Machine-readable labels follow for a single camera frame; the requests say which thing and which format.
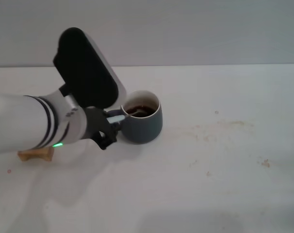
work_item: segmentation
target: mug rim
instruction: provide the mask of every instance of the mug rim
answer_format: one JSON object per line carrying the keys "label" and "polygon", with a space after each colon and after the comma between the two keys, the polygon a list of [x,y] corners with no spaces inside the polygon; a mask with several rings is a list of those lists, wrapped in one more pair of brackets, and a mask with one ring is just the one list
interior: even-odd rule
{"label": "mug rim", "polygon": [[[155,95],[155,97],[158,99],[158,102],[159,102],[159,106],[158,106],[157,110],[156,110],[153,114],[151,114],[151,115],[149,115],[149,116],[145,116],[145,117],[136,117],[136,116],[128,116],[128,117],[132,117],[132,118],[136,118],[136,119],[146,119],[146,118],[152,117],[153,115],[155,115],[155,114],[159,111],[159,109],[160,109],[160,107],[161,107],[161,102],[160,102],[158,96],[157,96],[156,94],[154,94],[153,92],[151,92],[151,91],[147,91],[147,90],[138,90],[138,91],[131,92],[130,95],[133,94],[133,93],[135,93],[135,92],[142,92],[142,91],[146,91],[146,92],[149,92],[149,93]],[[123,111],[126,115],[129,115],[129,114],[127,113],[127,111],[123,108],[123,105],[121,105],[121,109],[122,109],[122,111]]]}

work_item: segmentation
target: ceramic mug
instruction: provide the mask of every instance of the ceramic mug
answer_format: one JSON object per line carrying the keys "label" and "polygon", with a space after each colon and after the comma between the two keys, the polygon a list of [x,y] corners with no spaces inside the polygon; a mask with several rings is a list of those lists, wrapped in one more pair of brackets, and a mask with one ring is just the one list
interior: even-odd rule
{"label": "ceramic mug", "polygon": [[[155,112],[146,117],[129,116],[127,110],[137,106],[145,106]],[[155,139],[162,129],[162,108],[158,97],[150,91],[135,91],[128,95],[119,110],[111,110],[109,116],[126,115],[120,122],[123,135],[131,142],[143,144]]]}

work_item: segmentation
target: white wall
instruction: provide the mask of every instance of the white wall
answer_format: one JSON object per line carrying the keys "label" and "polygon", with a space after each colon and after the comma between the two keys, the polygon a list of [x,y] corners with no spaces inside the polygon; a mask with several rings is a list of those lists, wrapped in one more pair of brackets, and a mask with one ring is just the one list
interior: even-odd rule
{"label": "white wall", "polygon": [[50,66],[73,26],[113,66],[294,63],[294,0],[0,0],[0,66]]}

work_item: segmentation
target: robotic arm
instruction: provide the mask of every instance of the robotic arm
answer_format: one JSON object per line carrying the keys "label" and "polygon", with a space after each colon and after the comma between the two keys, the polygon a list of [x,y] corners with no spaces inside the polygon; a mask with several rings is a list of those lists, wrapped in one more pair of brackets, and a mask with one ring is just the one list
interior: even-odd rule
{"label": "robotic arm", "polygon": [[53,63],[65,81],[55,92],[0,94],[0,153],[85,138],[102,150],[116,142],[119,124],[110,124],[104,109],[120,106],[126,90],[93,40],[78,28],[67,29]]}

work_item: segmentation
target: dark liquid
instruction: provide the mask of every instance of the dark liquid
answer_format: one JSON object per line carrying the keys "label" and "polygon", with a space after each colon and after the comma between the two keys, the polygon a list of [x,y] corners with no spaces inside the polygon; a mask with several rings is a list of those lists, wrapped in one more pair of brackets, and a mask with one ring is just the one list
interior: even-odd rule
{"label": "dark liquid", "polygon": [[147,117],[147,116],[150,116],[150,115],[152,115],[152,114],[154,114],[156,112],[156,110],[154,110],[152,108],[140,105],[140,106],[136,106],[134,108],[128,109],[127,113],[128,114],[133,114],[138,110],[141,110],[141,111],[139,113],[136,113],[136,114],[132,115],[133,117]]}

